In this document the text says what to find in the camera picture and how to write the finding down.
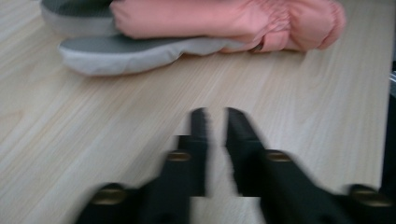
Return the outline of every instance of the black plastic part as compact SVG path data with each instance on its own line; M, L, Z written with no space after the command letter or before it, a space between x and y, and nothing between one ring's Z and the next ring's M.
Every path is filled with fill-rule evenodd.
M126 189L120 184L103 186L92 196L76 223L190 223L190 197L205 196L206 192L208 143L202 108L191 112L190 126L191 135L178 137L177 150L167 154L157 178L141 189ZM120 202L106 204L107 198Z
M383 204L366 204L356 199L354 192L372 192L367 194L366 200L385 200ZM385 195L378 193L375 189L363 185L352 185L348 195L334 195L335 200L343 209L359 224L390 224L396 223L396 205Z
M172 153L186 153L176 150ZM145 201L142 223L190 223L190 171L189 161L166 160L160 176Z
M117 204L94 204L92 200L104 189L117 189L127 197ZM116 183L104 185L90 198L87 206L79 214L76 224L131 224L138 223L139 207L148 194L149 184L140 189L125 189Z
M228 108L226 147L238 192L246 197L260 196L262 179L258 153L265 148L245 115L233 108Z
M265 149L242 112L231 108L228 112L226 147L238 191L261 197L267 223L354 223L289 155Z

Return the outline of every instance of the gray sole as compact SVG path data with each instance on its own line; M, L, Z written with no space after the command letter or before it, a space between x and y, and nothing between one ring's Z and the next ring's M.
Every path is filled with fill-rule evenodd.
M41 5L52 13L85 18L113 17L109 3L98 0L42 0Z
M172 63L184 53L208 55L243 45L229 39L209 37L130 40L129 43L119 36L93 37L89 40L66 40L59 46L64 64L87 76L139 73Z
M42 3L41 15L44 22L56 33L68 37L86 35L119 34L112 17L72 17L48 10Z
M135 53L191 38L132 39L124 35L87 36L65 40L60 47L87 53Z

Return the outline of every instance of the table surface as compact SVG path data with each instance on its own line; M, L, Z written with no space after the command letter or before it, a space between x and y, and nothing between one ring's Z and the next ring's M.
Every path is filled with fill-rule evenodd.
M267 146L295 155L320 186L378 187L395 6L342 3L347 28L323 51L183 56L139 75L83 77L62 65L63 38L44 24L37 1L3 0L2 223L70 223L99 184L145 183L197 107L210 114L212 196L192 200L192 223L262 223L257 199L234 191L226 106L246 111Z

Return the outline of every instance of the black clamp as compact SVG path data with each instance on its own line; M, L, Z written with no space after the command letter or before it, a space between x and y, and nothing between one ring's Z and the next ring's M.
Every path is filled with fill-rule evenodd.
M236 109L228 108L226 147L243 197L259 197L267 224L392 224L395 204L376 190L353 185L333 195L313 184L281 150L266 149ZM191 134L178 137L160 175L140 189L108 184L97 190L77 224L188 224L190 197L205 196L208 151L204 110L191 112Z

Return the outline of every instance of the pink shoe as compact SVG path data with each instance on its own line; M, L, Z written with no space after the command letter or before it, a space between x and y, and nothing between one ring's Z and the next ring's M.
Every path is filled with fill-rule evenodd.
M243 42L233 52L326 49L346 25L333 0L118 0L116 26L133 38L210 36Z

